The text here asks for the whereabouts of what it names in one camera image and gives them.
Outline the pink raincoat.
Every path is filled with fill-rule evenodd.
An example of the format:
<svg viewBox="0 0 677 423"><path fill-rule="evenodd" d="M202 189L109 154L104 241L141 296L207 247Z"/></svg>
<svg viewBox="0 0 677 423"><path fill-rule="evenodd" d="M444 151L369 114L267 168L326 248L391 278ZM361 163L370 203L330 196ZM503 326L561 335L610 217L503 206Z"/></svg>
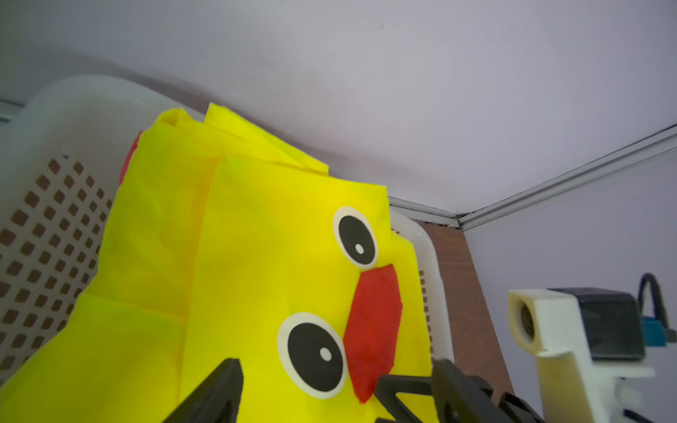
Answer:
<svg viewBox="0 0 677 423"><path fill-rule="evenodd" d="M121 172L120 172L120 177L119 177L119 183L118 183L118 185L121 185L121 184L123 183L123 181L124 181L124 178L125 178L125 176L126 176L126 174L127 174L127 172L128 172L128 169L129 169L129 167L130 167L130 162L132 161L132 157L133 157L135 151L138 149L138 146L139 146L139 139L141 138L141 136L142 136L143 133L144 133L144 132L143 132L142 130L139 132L139 134L138 134L137 137L134 139L134 141L133 141L133 143L132 143L132 146L130 147L130 150L128 151L128 153L127 153L127 155L126 155L126 157L125 157L125 160L124 160L124 162L123 162L123 167L122 167Z"/></svg>

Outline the yellow duck raincoat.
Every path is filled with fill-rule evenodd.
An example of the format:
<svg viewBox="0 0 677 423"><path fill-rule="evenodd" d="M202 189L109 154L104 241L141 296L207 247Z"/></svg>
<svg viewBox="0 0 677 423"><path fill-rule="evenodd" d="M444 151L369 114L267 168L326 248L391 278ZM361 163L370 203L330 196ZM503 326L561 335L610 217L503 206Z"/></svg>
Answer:
<svg viewBox="0 0 677 423"><path fill-rule="evenodd" d="M144 130L68 324L1 393L4 422L161 422L226 359L236 422L373 422L433 360L386 188L211 105Z"/></svg>

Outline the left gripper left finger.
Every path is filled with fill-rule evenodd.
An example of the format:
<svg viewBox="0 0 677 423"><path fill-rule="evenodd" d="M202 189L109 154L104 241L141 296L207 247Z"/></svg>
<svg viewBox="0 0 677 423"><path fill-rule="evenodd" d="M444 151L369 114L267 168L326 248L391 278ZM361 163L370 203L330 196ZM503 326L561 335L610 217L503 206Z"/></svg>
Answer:
<svg viewBox="0 0 677 423"><path fill-rule="evenodd" d="M238 359L222 361L167 416L164 423L230 423L237 421L244 376Z"/></svg>

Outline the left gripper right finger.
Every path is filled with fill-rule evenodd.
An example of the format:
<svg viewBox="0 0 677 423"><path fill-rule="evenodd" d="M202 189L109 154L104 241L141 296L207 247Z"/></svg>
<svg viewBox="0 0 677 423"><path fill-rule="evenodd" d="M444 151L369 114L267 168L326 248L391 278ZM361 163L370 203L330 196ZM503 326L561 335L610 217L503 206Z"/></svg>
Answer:
<svg viewBox="0 0 677 423"><path fill-rule="evenodd" d="M465 375L452 361L435 361L431 393L440 422L504 422L492 402L494 389L479 376Z"/></svg>

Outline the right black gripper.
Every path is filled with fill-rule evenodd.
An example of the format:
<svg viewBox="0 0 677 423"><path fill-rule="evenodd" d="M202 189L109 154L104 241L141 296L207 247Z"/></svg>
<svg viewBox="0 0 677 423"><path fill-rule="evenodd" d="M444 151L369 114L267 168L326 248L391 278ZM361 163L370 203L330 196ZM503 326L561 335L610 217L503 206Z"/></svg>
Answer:
<svg viewBox="0 0 677 423"><path fill-rule="evenodd" d="M401 398L407 394L433 399L430 379L431 377L384 375L377 384L375 396L392 415L392 422L422 422L421 414L405 405ZM514 423L545 423L527 402L509 392L502 394L498 407ZM435 401L434 411L437 416Z"/></svg>

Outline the white plastic basket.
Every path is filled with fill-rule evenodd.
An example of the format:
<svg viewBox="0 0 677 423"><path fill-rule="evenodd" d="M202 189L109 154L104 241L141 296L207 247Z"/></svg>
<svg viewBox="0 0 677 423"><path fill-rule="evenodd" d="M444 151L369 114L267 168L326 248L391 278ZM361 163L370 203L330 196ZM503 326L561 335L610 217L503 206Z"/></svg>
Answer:
<svg viewBox="0 0 677 423"><path fill-rule="evenodd" d="M1 103L1 393L68 324L97 271L132 142L177 102L123 79Z"/></svg>

